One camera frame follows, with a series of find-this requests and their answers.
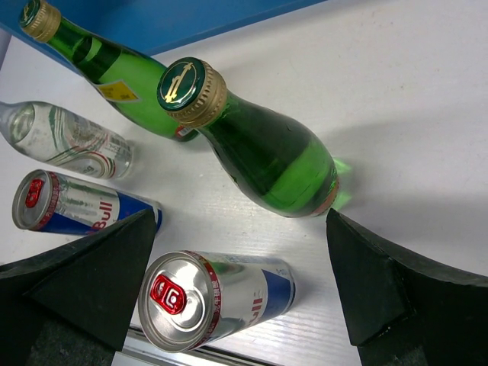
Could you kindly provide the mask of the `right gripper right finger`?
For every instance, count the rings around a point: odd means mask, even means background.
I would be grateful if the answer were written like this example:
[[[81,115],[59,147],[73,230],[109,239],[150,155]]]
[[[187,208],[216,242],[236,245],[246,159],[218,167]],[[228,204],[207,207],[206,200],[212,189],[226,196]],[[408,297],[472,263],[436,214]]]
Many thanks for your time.
[[[326,218],[350,343],[363,365],[485,365],[487,278]]]

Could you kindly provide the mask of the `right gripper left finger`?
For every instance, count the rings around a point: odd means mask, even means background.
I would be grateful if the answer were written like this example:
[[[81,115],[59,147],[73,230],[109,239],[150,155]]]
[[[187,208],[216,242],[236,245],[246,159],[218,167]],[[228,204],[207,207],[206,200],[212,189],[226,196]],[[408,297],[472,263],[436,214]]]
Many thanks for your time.
[[[1,266],[3,365],[109,365],[156,235],[152,210]]]

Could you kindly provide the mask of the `clear water bottle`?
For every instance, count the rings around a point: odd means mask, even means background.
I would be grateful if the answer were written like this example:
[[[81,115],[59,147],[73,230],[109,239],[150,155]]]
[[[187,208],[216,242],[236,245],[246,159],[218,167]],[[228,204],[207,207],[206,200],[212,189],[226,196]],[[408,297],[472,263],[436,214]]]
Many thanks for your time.
[[[1,134],[27,157],[93,178],[120,178],[133,160],[122,136],[42,101],[2,102]]]

